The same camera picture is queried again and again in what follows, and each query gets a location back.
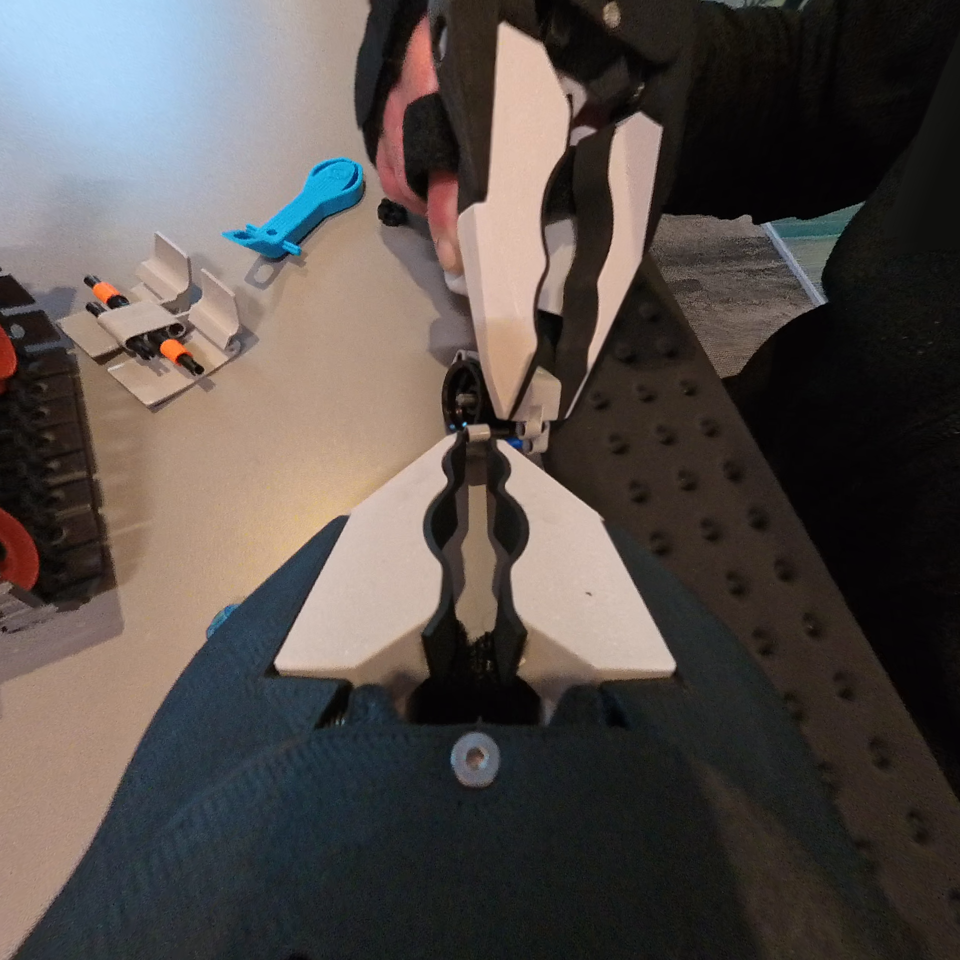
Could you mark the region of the grey block assembly orange pins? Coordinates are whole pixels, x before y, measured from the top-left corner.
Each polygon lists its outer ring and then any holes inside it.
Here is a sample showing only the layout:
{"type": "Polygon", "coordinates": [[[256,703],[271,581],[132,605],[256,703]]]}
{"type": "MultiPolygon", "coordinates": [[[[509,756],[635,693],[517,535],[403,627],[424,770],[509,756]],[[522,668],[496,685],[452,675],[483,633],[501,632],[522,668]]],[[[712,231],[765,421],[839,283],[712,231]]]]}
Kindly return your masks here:
{"type": "Polygon", "coordinates": [[[240,354],[242,324],[234,291],[199,271],[191,299],[191,261],[156,232],[150,257],[128,294],[90,274],[82,311],[55,324],[73,345],[150,409],[203,383],[240,354]]]}

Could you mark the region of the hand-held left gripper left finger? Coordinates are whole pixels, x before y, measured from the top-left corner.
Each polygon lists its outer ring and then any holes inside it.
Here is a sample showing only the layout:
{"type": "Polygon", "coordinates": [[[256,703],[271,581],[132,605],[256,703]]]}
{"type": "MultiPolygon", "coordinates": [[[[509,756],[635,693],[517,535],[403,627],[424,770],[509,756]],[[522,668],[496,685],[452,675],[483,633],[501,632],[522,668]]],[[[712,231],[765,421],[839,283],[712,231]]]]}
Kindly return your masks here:
{"type": "Polygon", "coordinates": [[[350,513],[273,662],[284,676],[418,685],[450,673],[458,626],[444,545],[467,439],[450,435],[350,513]]]}

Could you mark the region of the grey orange tracked toy robot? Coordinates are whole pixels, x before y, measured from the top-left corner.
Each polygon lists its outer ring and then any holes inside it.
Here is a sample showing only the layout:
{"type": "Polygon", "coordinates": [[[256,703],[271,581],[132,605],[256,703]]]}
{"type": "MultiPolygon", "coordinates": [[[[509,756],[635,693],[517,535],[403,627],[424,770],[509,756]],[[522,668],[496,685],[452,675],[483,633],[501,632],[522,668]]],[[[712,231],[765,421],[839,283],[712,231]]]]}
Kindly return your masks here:
{"type": "Polygon", "coordinates": [[[111,573],[77,357],[1,273],[1,632],[72,611],[111,573]]]}

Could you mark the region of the dark dimpled mat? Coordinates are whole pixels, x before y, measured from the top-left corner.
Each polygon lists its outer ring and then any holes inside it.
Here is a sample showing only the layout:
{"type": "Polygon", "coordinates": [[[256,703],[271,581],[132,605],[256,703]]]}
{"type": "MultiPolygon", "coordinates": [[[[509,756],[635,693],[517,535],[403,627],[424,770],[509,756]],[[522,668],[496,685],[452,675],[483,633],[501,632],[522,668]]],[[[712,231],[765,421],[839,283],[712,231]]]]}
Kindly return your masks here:
{"type": "Polygon", "coordinates": [[[957,951],[958,800],[654,259],[545,462],[732,628],[894,903],[957,951]]]}

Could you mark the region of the long grey panel blue pins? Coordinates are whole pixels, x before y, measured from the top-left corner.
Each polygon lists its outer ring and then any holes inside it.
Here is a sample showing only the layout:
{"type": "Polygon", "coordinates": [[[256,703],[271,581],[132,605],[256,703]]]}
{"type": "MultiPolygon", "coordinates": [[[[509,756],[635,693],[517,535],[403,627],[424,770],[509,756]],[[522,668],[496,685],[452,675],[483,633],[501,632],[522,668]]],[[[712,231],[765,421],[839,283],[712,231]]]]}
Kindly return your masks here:
{"type": "MultiPolygon", "coordinates": [[[[453,362],[456,359],[460,359],[464,356],[475,358],[480,364],[479,354],[476,351],[465,349],[457,351],[453,362]]],[[[524,423],[526,424],[524,433],[527,436],[537,436],[537,434],[543,430],[544,425],[551,425],[558,420],[560,416],[561,389],[562,385],[560,380],[543,367],[538,366],[534,371],[531,382],[522,396],[522,400],[520,401],[517,414],[518,418],[509,418],[500,416],[497,413],[494,405],[493,394],[488,387],[486,387],[493,405],[494,412],[500,423],[524,423]]]]}

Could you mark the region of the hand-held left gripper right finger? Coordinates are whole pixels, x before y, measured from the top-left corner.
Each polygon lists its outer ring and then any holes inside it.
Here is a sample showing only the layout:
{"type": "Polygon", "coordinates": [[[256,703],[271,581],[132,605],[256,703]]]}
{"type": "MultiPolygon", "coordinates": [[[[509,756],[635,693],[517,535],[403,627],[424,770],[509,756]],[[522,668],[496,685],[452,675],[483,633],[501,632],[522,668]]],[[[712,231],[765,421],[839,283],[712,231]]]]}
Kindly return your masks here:
{"type": "Polygon", "coordinates": [[[487,478],[499,550],[493,655],[540,698],[671,677],[676,661],[601,516],[504,440],[487,478]]]}

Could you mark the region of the black toy wheel hub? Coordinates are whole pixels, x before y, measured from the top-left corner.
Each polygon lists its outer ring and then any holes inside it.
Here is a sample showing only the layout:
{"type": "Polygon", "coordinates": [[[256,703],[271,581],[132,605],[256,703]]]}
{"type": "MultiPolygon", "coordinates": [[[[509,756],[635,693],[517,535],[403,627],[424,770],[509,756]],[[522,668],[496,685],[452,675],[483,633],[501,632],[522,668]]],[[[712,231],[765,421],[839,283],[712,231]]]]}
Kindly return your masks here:
{"type": "Polygon", "coordinates": [[[448,432],[466,431],[471,426],[499,428],[500,420],[477,359],[463,356],[450,365],[441,387],[440,409],[448,432]]]}

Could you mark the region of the person's right hand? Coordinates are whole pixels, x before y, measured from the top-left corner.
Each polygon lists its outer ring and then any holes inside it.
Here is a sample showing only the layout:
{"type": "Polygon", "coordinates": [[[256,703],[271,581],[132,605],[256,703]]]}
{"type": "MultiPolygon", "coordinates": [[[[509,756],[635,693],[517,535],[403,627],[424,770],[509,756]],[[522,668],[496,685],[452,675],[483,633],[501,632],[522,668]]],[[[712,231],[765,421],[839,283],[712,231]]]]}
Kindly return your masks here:
{"type": "Polygon", "coordinates": [[[423,16],[412,32],[399,78],[385,103],[375,166],[384,195],[426,219],[441,269],[452,277],[462,277],[456,174],[431,172],[427,198],[422,199],[411,188],[405,170],[403,120],[406,110],[416,100],[438,91],[429,19],[423,16]]]}

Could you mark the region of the person's right forearm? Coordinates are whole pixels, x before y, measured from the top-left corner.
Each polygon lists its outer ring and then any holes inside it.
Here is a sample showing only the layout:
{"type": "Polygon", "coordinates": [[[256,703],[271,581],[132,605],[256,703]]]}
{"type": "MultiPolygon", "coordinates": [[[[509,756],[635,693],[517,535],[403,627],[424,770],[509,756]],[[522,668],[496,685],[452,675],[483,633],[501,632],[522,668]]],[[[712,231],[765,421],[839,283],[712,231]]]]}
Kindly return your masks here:
{"type": "Polygon", "coordinates": [[[867,203],[906,252],[958,250],[958,2],[534,2],[558,69],[640,106],[669,81],[669,214],[867,203]]]}

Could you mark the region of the blue plastic separator tool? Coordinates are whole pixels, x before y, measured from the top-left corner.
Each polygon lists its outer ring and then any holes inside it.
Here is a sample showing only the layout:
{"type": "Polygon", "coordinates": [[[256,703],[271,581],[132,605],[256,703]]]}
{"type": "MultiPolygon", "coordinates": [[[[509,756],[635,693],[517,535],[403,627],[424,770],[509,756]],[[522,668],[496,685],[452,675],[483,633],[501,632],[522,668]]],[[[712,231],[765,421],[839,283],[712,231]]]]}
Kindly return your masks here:
{"type": "Polygon", "coordinates": [[[356,206],[365,190],[360,163],[346,157],[326,159],[309,171],[299,193],[267,222],[222,232],[222,237],[259,256],[298,257],[301,242],[321,222],[356,206]]]}

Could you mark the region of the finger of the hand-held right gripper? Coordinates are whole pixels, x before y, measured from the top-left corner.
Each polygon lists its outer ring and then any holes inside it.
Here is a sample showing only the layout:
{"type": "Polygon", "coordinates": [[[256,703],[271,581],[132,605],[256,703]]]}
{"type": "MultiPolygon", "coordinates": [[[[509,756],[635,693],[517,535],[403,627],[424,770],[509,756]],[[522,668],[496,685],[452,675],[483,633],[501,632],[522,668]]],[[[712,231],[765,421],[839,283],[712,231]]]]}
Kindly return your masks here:
{"type": "Polygon", "coordinates": [[[538,296],[547,272],[544,202],[570,139],[570,102],[545,47],[501,23],[496,36],[486,199],[459,216],[465,287],[496,413],[518,419],[539,366],[538,296]]]}
{"type": "Polygon", "coordinates": [[[558,420],[573,411],[646,251],[660,124],[638,112],[598,130],[575,127],[556,175],[555,347],[558,420]]]}

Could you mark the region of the person's torso in black jacket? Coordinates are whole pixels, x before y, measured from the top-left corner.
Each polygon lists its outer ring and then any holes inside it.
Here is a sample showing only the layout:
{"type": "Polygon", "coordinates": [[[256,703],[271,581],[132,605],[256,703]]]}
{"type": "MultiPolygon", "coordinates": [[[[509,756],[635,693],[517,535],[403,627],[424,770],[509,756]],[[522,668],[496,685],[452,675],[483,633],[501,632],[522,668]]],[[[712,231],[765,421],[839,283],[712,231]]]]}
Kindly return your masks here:
{"type": "Polygon", "coordinates": [[[958,793],[958,249],[887,235],[907,159],[834,246],[826,303],[725,386],[958,793]]]}

